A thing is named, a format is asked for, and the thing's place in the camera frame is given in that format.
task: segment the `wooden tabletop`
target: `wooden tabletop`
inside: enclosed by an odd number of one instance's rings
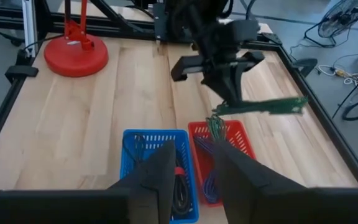
[[[80,5],[73,2],[72,11]],[[133,9],[127,19],[149,21]],[[102,16],[89,5],[88,15]],[[266,24],[262,31],[271,32]],[[185,129],[204,121],[221,99],[200,84],[202,74],[172,82],[170,70],[185,45],[103,38],[109,63],[98,74],[66,78],[51,72],[43,50],[0,133],[0,189],[105,189],[119,180],[125,129]],[[243,98],[301,95],[275,52],[242,78]],[[243,122],[257,160],[307,187],[357,187],[349,169],[309,106],[303,116],[247,113]],[[200,204],[201,223],[227,222],[222,207]]]

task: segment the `electric fan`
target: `electric fan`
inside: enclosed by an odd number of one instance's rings
[[[322,47],[335,47],[334,37],[350,29],[357,21],[358,0],[342,0],[327,12],[319,23],[306,30],[304,38]],[[329,38],[332,44],[321,44],[308,37],[307,33],[316,26],[318,26],[318,35]]]

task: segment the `concrete floor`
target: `concrete floor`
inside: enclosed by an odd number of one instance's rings
[[[267,23],[270,28],[281,38],[284,47],[289,51],[291,46],[298,44],[304,31],[313,23],[321,20],[324,14],[339,0],[257,0],[252,9],[253,15],[260,21]],[[4,4],[11,6],[9,0],[4,0]],[[48,0],[51,11],[57,11],[62,0]],[[106,0],[109,4],[125,6],[129,1]],[[245,9],[243,3],[247,4],[249,0],[234,0],[234,12],[232,19],[243,19]],[[332,65],[340,56],[348,54],[358,54],[358,23],[355,24],[349,34],[349,41],[333,49],[298,47],[294,49],[293,56],[296,58],[317,58],[319,64]],[[346,34],[336,37],[340,43],[346,39]],[[17,48],[10,42],[0,37],[0,104],[9,88],[9,83],[4,78],[6,69],[14,64]],[[348,72],[358,73],[357,57],[348,57],[340,60],[338,64],[345,67]],[[319,97],[326,111],[332,115],[337,104],[350,92],[353,86],[344,85],[343,79],[338,77],[328,77],[318,75],[316,71],[311,72],[307,78],[314,92]],[[352,98],[353,102],[358,101],[358,95]],[[341,111],[336,116],[334,122],[346,137],[349,144],[354,149],[358,157],[358,121],[343,121]]]

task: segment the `blue basket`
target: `blue basket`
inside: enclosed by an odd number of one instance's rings
[[[191,209],[185,218],[176,219],[175,216],[170,223],[194,223],[198,220],[198,202],[196,194],[196,185],[193,169],[193,161],[191,158],[191,151],[189,146],[189,139],[187,132],[184,130],[143,130],[143,129],[128,129],[124,131],[124,136],[128,134],[141,134],[146,141],[143,159],[147,159],[155,152],[166,140],[174,140],[177,149],[177,155],[180,156],[183,168],[186,172],[186,181],[190,189]],[[124,138],[124,144],[132,152],[134,149],[134,138]],[[121,170],[120,179],[125,177],[134,169],[134,161],[130,155],[122,149],[121,153]]]

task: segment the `lamp base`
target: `lamp base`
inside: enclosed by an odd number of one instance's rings
[[[106,45],[98,37],[86,37],[94,43],[92,50],[83,50],[80,42],[64,37],[51,40],[44,50],[49,69],[66,77],[84,77],[104,68],[109,60]]]

